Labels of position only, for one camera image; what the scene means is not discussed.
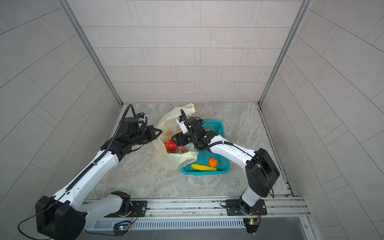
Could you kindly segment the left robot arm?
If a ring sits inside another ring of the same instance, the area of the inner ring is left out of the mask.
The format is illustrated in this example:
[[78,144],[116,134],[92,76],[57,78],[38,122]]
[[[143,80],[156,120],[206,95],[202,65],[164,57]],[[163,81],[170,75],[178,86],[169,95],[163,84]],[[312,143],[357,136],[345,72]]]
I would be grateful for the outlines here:
[[157,139],[162,130],[147,125],[140,113],[121,119],[114,136],[101,147],[95,158],[66,186],[52,197],[36,203],[38,233],[54,240],[74,240],[89,224],[108,215],[134,216],[129,194],[114,191],[107,197],[84,205],[96,184],[128,154]]

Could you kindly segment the orange tangerine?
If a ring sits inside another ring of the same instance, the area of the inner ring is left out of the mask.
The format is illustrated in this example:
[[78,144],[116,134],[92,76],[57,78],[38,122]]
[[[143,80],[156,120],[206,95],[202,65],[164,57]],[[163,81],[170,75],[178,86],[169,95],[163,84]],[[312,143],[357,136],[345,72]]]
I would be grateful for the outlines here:
[[209,159],[209,166],[211,168],[216,168],[219,165],[219,161],[216,158]]

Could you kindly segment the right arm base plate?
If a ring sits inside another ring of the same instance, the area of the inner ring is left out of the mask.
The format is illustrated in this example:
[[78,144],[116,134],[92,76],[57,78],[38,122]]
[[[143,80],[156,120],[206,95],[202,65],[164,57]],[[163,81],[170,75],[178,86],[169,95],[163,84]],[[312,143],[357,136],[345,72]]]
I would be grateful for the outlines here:
[[228,216],[266,216],[268,214],[263,199],[259,199],[253,207],[248,206],[240,199],[222,201],[221,206],[227,210]]

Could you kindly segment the red apple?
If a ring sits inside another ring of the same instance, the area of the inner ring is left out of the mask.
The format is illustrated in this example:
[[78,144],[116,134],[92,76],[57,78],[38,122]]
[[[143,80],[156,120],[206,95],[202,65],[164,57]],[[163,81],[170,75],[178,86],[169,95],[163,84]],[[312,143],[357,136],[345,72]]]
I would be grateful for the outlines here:
[[167,152],[174,153],[178,149],[177,144],[172,140],[168,140],[167,142],[164,143],[164,145]]

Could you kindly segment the circuit board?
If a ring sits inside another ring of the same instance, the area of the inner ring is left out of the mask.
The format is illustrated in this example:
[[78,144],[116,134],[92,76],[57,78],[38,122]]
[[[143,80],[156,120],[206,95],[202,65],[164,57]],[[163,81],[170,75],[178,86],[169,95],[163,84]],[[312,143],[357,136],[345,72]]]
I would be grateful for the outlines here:
[[131,221],[122,221],[122,222],[119,222],[119,223],[116,223],[113,227],[113,233],[114,235],[116,236],[123,236],[125,235],[130,227],[131,227]]
[[248,234],[255,234],[260,226],[261,218],[243,219],[244,226]]

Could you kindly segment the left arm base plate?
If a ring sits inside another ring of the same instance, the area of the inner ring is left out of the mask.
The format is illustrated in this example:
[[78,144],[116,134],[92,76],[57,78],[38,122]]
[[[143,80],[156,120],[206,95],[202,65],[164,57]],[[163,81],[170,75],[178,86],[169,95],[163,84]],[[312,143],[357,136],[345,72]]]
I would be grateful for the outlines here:
[[146,214],[147,201],[131,201],[131,209],[127,213],[112,213],[106,218],[142,218]]

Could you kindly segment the left circuit board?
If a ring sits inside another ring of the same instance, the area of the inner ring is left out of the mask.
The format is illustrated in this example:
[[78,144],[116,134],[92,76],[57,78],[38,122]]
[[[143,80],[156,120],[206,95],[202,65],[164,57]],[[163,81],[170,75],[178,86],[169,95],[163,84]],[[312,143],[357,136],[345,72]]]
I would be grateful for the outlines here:
[[125,235],[130,227],[131,227],[131,221],[122,221],[122,222],[119,222],[119,223],[116,223],[113,227],[113,233],[114,235],[116,236],[123,236]]

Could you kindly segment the yellow banana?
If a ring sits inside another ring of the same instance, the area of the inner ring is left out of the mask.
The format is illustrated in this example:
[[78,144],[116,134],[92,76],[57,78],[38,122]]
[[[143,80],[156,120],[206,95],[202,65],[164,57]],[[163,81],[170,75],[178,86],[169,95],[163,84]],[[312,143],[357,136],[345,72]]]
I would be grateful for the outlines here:
[[216,172],[217,169],[209,166],[199,165],[199,164],[191,164],[191,168],[196,171],[201,172]]

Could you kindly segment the cream plastic bag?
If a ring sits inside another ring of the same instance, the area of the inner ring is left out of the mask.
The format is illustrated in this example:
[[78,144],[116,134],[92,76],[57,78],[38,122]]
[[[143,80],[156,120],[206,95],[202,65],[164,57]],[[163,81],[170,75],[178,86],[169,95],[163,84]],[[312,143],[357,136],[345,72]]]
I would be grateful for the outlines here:
[[188,117],[196,112],[194,104],[175,107],[165,114],[156,126],[157,129],[162,130],[162,134],[152,142],[155,148],[152,160],[166,170],[179,170],[195,162],[198,158],[198,152],[194,149],[193,144],[187,144],[181,148],[178,147],[175,151],[171,151],[168,147],[168,142],[171,138],[178,133],[182,133],[182,129],[178,124],[181,110]]

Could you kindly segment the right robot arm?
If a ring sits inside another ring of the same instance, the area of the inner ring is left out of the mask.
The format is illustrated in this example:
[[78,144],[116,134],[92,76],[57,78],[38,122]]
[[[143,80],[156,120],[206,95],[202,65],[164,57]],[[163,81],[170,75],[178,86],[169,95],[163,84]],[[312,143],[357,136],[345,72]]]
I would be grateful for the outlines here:
[[192,143],[199,152],[223,156],[245,171],[248,186],[239,198],[239,208],[245,215],[257,210],[261,198],[268,194],[275,196],[273,186],[280,171],[266,150],[254,151],[236,145],[214,131],[205,130],[200,118],[187,117],[184,113],[177,118],[177,124],[182,132],[174,135],[172,141],[179,147]]

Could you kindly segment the aluminium mounting rail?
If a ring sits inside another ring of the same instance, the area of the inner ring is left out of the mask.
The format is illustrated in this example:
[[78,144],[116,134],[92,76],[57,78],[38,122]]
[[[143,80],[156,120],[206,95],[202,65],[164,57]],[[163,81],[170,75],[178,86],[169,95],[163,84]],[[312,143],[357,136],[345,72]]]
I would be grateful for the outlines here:
[[[246,218],[247,216],[228,216],[221,202],[229,199],[238,200],[239,197],[147,198],[132,201],[148,202],[146,214],[139,220]],[[310,216],[309,208],[302,197],[275,196],[262,199],[268,212],[263,218]]]

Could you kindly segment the right circuit board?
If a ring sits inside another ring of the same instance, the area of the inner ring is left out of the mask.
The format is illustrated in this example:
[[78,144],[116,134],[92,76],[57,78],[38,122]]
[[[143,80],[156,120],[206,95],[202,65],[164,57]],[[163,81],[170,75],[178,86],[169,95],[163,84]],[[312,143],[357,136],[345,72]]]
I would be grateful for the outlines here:
[[248,234],[255,234],[260,226],[261,218],[243,219],[244,226]]

